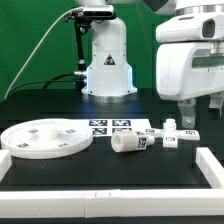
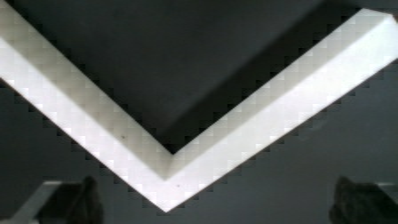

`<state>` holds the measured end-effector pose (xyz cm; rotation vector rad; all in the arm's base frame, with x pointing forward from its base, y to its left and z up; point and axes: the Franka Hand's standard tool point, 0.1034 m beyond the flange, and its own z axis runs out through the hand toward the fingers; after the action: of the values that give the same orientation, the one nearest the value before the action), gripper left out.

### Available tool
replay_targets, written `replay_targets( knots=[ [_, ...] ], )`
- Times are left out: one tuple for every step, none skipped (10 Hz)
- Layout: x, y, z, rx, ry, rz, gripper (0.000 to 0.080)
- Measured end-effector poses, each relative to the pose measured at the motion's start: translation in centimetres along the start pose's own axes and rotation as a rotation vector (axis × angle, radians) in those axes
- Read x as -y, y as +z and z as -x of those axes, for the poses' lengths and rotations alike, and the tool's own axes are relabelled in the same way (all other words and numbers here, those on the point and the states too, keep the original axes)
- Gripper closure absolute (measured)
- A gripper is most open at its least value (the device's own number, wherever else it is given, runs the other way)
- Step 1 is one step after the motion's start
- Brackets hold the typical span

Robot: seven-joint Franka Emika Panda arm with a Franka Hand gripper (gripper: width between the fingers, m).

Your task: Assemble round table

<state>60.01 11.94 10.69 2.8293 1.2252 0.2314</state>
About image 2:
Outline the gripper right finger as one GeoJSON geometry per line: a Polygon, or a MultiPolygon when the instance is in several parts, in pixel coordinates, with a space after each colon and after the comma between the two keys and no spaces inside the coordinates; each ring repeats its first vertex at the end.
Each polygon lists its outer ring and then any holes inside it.
{"type": "Polygon", "coordinates": [[[333,224],[398,224],[398,184],[354,182],[338,178],[333,224]]]}

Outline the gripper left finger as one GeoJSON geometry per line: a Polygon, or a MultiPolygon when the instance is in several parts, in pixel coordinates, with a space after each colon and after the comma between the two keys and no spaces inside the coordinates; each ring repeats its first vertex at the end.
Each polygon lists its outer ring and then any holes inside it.
{"type": "Polygon", "coordinates": [[[6,224],[100,224],[100,193],[93,177],[45,181],[6,224]]]}

